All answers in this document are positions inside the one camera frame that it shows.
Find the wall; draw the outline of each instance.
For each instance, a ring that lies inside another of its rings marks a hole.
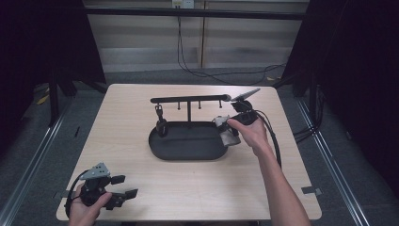
[[[87,6],[171,8],[171,1],[86,0]],[[306,0],[195,1],[195,8],[305,12]],[[106,73],[177,69],[178,19],[89,15]],[[288,60],[301,22],[182,18],[189,68],[263,67]]]

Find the gray floor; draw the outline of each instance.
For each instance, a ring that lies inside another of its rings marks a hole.
[[[257,71],[259,69],[240,69]],[[207,72],[224,73],[238,71],[238,69],[213,69]],[[267,73],[262,83],[256,86],[269,86],[280,76],[282,69]],[[246,73],[219,76],[234,84],[250,84],[261,79],[259,74]],[[108,84],[112,83],[154,83],[154,84],[200,84],[223,85],[212,78],[199,78],[182,70],[138,73],[110,73],[107,75]],[[54,199],[56,192],[65,189],[71,177],[73,168],[88,137],[104,95],[82,84],[76,84],[78,93],[71,99],[72,104],[65,114],[65,118],[54,139],[49,152],[44,157],[38,173],[16,214],[12,225],[66,225],[56,219],[56,209],[59,200]],[[300,114],[297,99],[293,97],[290,86],[278,89],[278,94],[287,115],[292,130],[299,131],[306,126]],[[39,99],[41,92],[36,93]],[[63,105],[68,102],[60,96]],[[24,174],[26,166],[37,150],[41,139],[47,131],[49,122],[49,103],[35,105],[26,112],[20,135],[2,157],[0,162],[2,181],[0,208],[3,209]],[[381,177],[363,158],[358,145],[347,139],[346,131],[338,118],[326,107],[321,131],[325,137],[335,160],[338,162],[343,175],[359,200],[370,225],[399,225],[399,201],[392,195]],[[298,145],[312,185],[323,192],[318,201],[323,211],[320,219],[314,220],[313,225],[356,225],[342,195],[337,188],[327,168],[325,160],[320,154],[312,137]],[[235,225],[232,222],[206,222],[204,225]],[[99,222],[97,225],[120,225],[118,222]],[[165,222],[140,222],[138,225],[166,225]]]

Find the black tray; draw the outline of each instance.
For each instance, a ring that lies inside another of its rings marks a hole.
[[[149,136],[152,153],[164,160],[214,160],[227,147],[211,121],[169,121],[168,135],[159,137],[156,128]]]

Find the controller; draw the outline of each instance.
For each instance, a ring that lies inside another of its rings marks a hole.
[[[233,102],[231,105],[238,113],[236,116],[231,117],[232,119],[240,121],[244,125],[251,125],[258,119],[258,114],[252,109],[252,104],[249,101],[246,101],[246,98],[259,90],[260,89],[255,89],[231,99]],[[236,145],[241,142],[238,136],[238,131],[227,124],[227,119],[229,118],[230,116],[218,116],[214,118],[217,130],[225,147]]]
[[[105,187],[109,184],[121,184],[125,180],[124,175],[110,176],[110,172],[104,163],[99,163],[92,169],[86,170],[78,178],[76,178],[73,186],[71,187],[70,194],[68,195],[67,203],[65,204],[65,211],[67,216],[70,215],[72,204],[72,191],[73,187],[78,180],[83,180],[83,184],[79,198],[86,206],[93,205],[99,198],[106,192]],[[125,193],[112,192],[111,199],[103,206],[107,210],[113,210],[115,207],[122,207],[123,203],[136,197],[138,189],[126,191]]]

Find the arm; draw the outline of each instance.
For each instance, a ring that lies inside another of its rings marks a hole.
[[[80,195],[80,190],[82,188],[81,184],[76,188],[76,195]],[[100,209],[106,205],[106,203],[111,199],[111,193],[104,193],[99,200],[97,200],[91,206],[85,206],[80,198],[76,198],[72,201],[71,205],[71,215],[70,215],[70,226],[92,226],[96,221],[96,218],[100,215]]]
[[[311,225],[308,215],[288,184],[267,140],[263,122],[257,119],[245,126],[229,119],[227,123],[237,129],[258,157],[273,225]]]

